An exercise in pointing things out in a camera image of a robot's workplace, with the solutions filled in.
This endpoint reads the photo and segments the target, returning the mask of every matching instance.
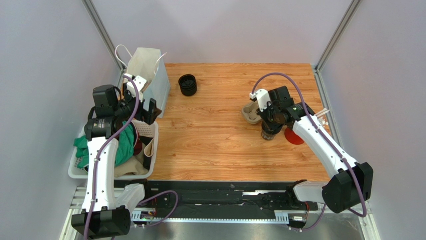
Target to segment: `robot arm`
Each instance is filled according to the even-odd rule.
[[[161,114],[154,99],[149,102],[149,109],[144,109],[142,89],[147,81],[142,77],[127,75],[136,84],[136,90],[130,82],[123,86],[123,98],[118,99],[116,87],[104,85],[93,90],[95,107],[92,108],[84,131],[89,148],[89,171],[87,192],[81,214],[72,216],[71,225],[82,235],[89,213],[91,219],[88,237],[91,239],[127,235],[130,231],[131,213],[137,204],[145,198],[142,184],[128,185],[116,200],[114,195],[114,169],[119,141],[112,139],[96,159],[102,146],[123,127],[123,122],[131,121],[137,106],[135,119],[149,125]],[[95,192],[93,181],[96,180]]]
[[[257,114],[263,120],[262,137],[270,141],[286,126],[286,132],[294,132],[310,147],[331,179],[328,183],[296,182],[293,187],[287,189],[289,194],[296,198],[294,199],[296,204],[298,202],[327,204],[334,213],[338,214],[361,203],[347,165],[325,138],[328,138],[346,158],[356,175],[364,200],[370,199],[374,173],[372,167],[368,163],[358,163],[347,154],[323,128],[312,109],[306,105],[311,118],[318,126],[317,130],[306,116],[302,104],[295,104],[290,97],[287,87],[283,86],[271,91],[260,89],[255,94],[250,94],[250,98],[259,104]]]

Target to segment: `white bracket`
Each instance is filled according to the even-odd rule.
[[[268,108],[268,102],[271,102],[269,92],[265,89],[259,89],[254,94],[250,93],[249,96],[251,100],[257,99],[261,112],[265,111]]]
[[[124,192],[117,198],[117,207],[125,206],[133,212],[138,203],[145,198],[145,188],[142,184],[131,184],[125,187]]]
[[[294,187],[294,193],[300,202],[324,203],[323,187],[327,182],[304,181]]]
[[[130,74],[125,74],[127,77],[132,78],[133,76]],[[144,100],[144,88],[145,85],[147,84],[147,80],[145,80],[145,78],[141,77],[141,76],[137,76],[135,79],[133,79],[134,84],[136,84],[137,90],[138,90],[138,94],[139,94],[139,101],[142,103]],[[135,98],[136,97],[136,90],[135,87],[133,87],[133,84],[131,82],[126,83],[127,85],[127,90],[129,90],[129,92],[131,93],[131,95]]]

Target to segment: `wooden table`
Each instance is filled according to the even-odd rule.
[[[322,164],[306,144],[292,145],[284,131],[274,140],[261,137],[261,124],[242,117],[256,81],[272,72],[292,77],[307,104],[323,109],[309,64],[167,64],[171,91],[164,118],[158,119],[159,146],[150,180],[175,181],[329,181]],[[196,77],[198,92],[184,96],[178,80]],[[270,76],[258,86],[272,90],[288,86],[285,78]]]

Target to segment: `gray wall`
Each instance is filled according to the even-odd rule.
[[[161,49],[167,63],[316,64],[351,0],[93,2],[113,42],[131,53]]]
[[[80,0],[0,3],[0,233],[58,239],[92,90],[119,71]]]
[[[384,240],[425,239],[426,2],[366,0],[322,72],[348,153],[374,168]]]

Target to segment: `black plastic cup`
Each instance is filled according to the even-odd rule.
[[[270,130],[268,125],[265,123],[265,121],[262,121],[262,138],[267,140],[267,141],[271,141],[275,138],[275,136],[277,134],[279,134],[281,132],[281,130],[283,129],[283,125],[279,126],[277,129],[275,130]]]
[[[197,80],[191,74],[183,75],[179,79],[180,91],[183,95],[190,97],[197,92]]]

